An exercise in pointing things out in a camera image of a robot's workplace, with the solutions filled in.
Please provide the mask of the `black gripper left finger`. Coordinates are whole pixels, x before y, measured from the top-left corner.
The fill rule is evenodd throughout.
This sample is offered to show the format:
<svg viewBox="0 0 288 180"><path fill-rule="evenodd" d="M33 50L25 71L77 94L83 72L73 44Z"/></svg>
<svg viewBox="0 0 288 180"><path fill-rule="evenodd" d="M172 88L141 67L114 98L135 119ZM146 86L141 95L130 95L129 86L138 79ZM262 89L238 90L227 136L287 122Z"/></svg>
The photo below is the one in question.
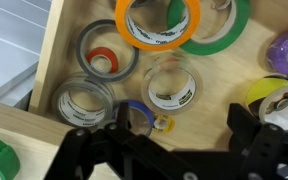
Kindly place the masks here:
<svg viewBox="0 0 288 180"><path fill-rule="evenodd" d="M116 117L116 123L129 130L130 129L130 107L128 102L121 102L119 104L118 112L117 112L117 117Z"/></svg>

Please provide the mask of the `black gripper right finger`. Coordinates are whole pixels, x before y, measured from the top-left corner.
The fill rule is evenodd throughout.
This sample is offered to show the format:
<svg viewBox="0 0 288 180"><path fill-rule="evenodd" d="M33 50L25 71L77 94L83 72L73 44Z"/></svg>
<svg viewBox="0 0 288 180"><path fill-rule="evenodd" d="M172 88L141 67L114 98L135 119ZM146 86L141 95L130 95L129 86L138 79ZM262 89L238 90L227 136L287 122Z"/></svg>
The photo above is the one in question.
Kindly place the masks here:
<svg viewBox="0 0 288 180"><path fill-rule="evenodd" d="M230 104L227 125L239 140L252 140L261 127L261 123L238 103Z"/></svg>

